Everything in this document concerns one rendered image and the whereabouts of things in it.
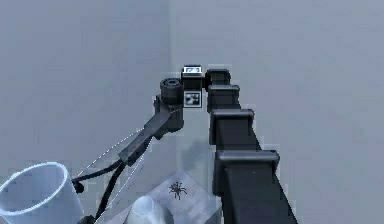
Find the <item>pale blue mug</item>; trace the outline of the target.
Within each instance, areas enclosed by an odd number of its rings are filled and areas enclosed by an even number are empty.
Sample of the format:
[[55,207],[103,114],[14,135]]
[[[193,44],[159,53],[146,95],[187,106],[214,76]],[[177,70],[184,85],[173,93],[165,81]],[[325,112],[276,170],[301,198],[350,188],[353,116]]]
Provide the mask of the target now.
[[84,210],[67,168],[45,162],[14,173],[0,186],[0,216],[8,224],[77,224]]

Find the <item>white rounded bottle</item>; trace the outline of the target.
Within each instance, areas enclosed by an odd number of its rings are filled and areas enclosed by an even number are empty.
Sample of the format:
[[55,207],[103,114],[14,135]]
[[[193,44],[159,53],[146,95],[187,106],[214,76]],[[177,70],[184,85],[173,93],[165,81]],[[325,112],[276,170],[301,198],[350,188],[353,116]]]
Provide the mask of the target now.
[[126,224],[174,224],[174,219],[167,207],[150,196],[141,196],[132,204]]

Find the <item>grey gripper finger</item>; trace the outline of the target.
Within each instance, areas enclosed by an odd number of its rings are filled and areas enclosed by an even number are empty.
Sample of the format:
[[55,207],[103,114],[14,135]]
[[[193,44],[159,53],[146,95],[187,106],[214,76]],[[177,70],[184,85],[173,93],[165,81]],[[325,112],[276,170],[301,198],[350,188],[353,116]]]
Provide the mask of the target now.
[[85,216],[77,224],[95,224],[96,220],[102,216],[102,214],[107,209],[108,201],[112,194],[112,191],[114,190],[117,179],[120,177],[124,169],[125,167],[113,171],[113,175],[109,180],[108,185],[103,193],[98,210],[96,212],[96,216],[92,216],[92,215]]
[[108,167],[105,167],[96,171],[90,171],[90,167],[88,167],[85,170],[81,171],[77,177],[72,179],[72,185],[74,186],[76,193],[81,194],[85,190],[85,187],[82,184],[82,181],[93,179],[124,167],[125,167],[125,164],[121,160],[117,160],[113,162],[111,165],[109,165]]

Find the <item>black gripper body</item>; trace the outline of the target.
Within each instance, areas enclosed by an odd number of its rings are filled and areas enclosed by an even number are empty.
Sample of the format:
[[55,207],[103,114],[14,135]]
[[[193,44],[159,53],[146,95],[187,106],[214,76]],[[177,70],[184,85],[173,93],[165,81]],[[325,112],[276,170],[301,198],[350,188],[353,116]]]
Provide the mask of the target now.
[[120,153],[119,159],[132,166],[146,151],[153,138],[160,140],[184,126],[183,85],[180,78],[166,78],[160,82],[160,94],[154,100],[155,115],[139,134]]

